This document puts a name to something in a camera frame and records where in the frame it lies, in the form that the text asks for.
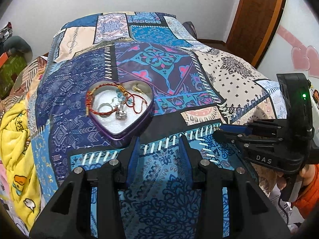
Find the bed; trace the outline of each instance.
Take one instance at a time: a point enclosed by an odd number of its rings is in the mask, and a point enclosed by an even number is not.
[[[18,214],[23,210],[14,210],[6,170],[0,163],[2,204],[25,235],[70,171],[79,166],[99,168],[121,151],[104,139],[86,115],[86,91],[100,80],[142,80],[154,92],[153,118],[140,137],[135,179],[129,190],[119,191],[127,238],[194,237],[200,191],[190,191],[179,168],[180,134],[219,167],[246,168],[267,195],[275,186],[275,172],[246,162],[234,146],[216,143],[211,134],[222,123],[285,118],[277,82],[243,59],[200,43],[174,15],[94,14],[65,24],[54,36],[48,57],[32,62],[0,103],[1,118],[21,101],[28,117],[26,143],[40,188],[33,192],[37,200],[33,204],[24,199],[28,218]],[[91,200],[95,237],[96,193],[92,191]],[[227,236],[226,188],[223,198],[223,234]]]

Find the screw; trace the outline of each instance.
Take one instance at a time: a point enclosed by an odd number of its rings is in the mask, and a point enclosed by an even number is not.
[[[236,169],[236,172],[238,172],[239,174],[244,174],[245,173],[245,169],[243,167],[238,167]]]
[[[117,160],[117,159],[112,159],[112,160],[110,160],[109,161],[109,163],[110,163],[110,165],[117,165],[118,163],[119,163],[119,160]]]
[[[200,160],[200,164],[203,166],[207,166],[207,165],[209,165],[209,161],[206,159],[202,159],[202,160]]]
[[[83,168],[82,167],[76,167],[74,168],[73,172],[75,172],[76,174],[79,174],[83,171]]]

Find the silver ring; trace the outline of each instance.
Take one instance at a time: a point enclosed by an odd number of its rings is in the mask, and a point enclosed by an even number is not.
[[[112,102],[111,102],[111,103],[114,103],[114,99],[117,99],[117,103],[119,102],[119,98],[114,97],[114,98],[112,99]]]
[[[97,110],[97,111],[100,112],[100,109],[101,109],[103,106],[108,106],[108,107],[111,108],[111,111],[113,110],[113,106],[112,106],[111,104],[109,104],[109,103],[102,103],[102,104],[98,107],[98,110]],[[109,115],[104,115],[104,116],[101,116],[101,117],[107,118],[107,117],[109,117],[109,116],[111,116],[111,114],[109,114]]]

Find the orange jacket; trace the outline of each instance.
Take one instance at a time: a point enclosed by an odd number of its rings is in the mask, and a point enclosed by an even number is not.
[[[298,199],[293,202],[293,205],[298,208],[303,218],[307,218],[319,199],[319,164],[316,164],[315,167],[315,178],[302,191]]]

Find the cartoon print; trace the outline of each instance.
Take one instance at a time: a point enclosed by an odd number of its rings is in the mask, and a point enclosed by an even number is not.
[[[16,189],[16,193],[18,196],[21,196],[23,185],[25,184],[27,178],[20,175],[15,175],[13,179],[12,186]]]
[[[35,209],[35,203],[32,199],[25,199],[23,201],[23,203],[32,210],[32,212],[34,213],[34,209]]]

